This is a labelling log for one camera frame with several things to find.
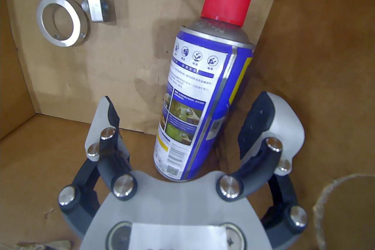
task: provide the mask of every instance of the lubricant spray can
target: lubricant spray can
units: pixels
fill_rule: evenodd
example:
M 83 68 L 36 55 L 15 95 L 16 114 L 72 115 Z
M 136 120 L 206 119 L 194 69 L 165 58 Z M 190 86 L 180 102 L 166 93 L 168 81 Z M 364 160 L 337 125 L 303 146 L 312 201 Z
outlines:
M 158 171 L 189 180 L 205 161 L 253 57 L 241 29 L 250 0 L 205 0 L 177 34 L 154 149 Z

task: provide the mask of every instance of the barcode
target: barcode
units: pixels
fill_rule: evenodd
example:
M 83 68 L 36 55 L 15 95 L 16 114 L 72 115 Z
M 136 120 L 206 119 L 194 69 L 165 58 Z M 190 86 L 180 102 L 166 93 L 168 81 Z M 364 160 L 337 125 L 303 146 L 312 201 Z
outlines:
M 168 167 L 166 168 L 166 172 L 172 174 L 173 176 L 177 176 L 178 169 L 175 169 L 168 165 Z
M 182 161 L 184 160 L 186 155 L 186 149 L 178 148 L 176 146 L 171 147 L 167 162 L 176 165 L 177 167 L 182 166 Z

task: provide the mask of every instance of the metal bolt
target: metal bolt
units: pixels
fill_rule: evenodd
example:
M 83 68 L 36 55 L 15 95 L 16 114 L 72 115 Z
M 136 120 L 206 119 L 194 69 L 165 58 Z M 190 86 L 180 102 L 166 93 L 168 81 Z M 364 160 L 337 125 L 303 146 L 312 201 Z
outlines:
M 281 171 L 288 171 L 288 170 L 290 170 L 291 165 L 290 165 L 290 162 L 288 160 L 281 159 L 278 167 L 280 168 Z
M 282 142 L 276 137 L 267 137 L 265 139 L 265 143 L 267 144 L 268 148 L 274 152 L 282 151 Z
M 305 227 L 308 220 L 306 211 L 300 206 L 293 206 L 290 209 L 290 218 L 298 227 Z
M 117 223 L 107 235 L 107 249 L 127 250 L 129 249 L 132 224 L 130 222 Z
M 70 204 L 75 198 L 75 188 L 72 186 L 67 186 L 62 189 L 59 194 L 59 204 L 61 206 L 66 206 Z
M 84 0 L 81 2 L 81 7 L 83 9 L 84 12 L 88 13 L 90 11 L 90 7 L 88 5 L 88 1 L 87 0 Z
M 100 139 L 107 140 L 112 138 L 116 134 L 116 129 L 113 127 L 105 128 L 102 133 L 100 134 Z
M 131 175 L 125 174 L 116 180 L 113 186 L 113 193 L 118 198 L 123 198 L 130 195 L 134 188 L 134 179 Z
M 232 176 L 222 176 L 220 178 L 219 188 L 221 194 L 226 198 L 235 199 L 238 195 L 240 195 L 240 185 Z
M 88 149 L 87 149 L 87 155 L 89 157 L 96 157 L 99 154 L 99 143 L 93 143 Z
M 225 227 L 228 250 L 245 250 L 245 237 L 237 226 L 232 223 L 223 223 L 220 226 Z

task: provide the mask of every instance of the aerosol can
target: aerosol can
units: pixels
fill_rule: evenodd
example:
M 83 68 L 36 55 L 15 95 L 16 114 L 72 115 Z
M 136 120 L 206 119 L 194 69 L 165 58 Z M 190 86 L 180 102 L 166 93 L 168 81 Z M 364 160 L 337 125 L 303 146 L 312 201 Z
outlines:
M 154 149 L 159 172 L 189 180 L 205 161 L 254 45 L 241 29 L 251 0 L 205 0 L 177 34 Z

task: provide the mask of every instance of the sticker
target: sticker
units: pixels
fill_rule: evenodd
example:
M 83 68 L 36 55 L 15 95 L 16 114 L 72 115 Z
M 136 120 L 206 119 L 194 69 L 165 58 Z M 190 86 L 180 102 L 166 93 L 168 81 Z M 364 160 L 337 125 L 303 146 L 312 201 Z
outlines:
M 223 52 L 197 48 L 176 38 L 163 100 L 154 162 L 172 179 L 181 179 L 227 57 Z
M 225 227 L 133 223 L 129 250 L 228 250 Z

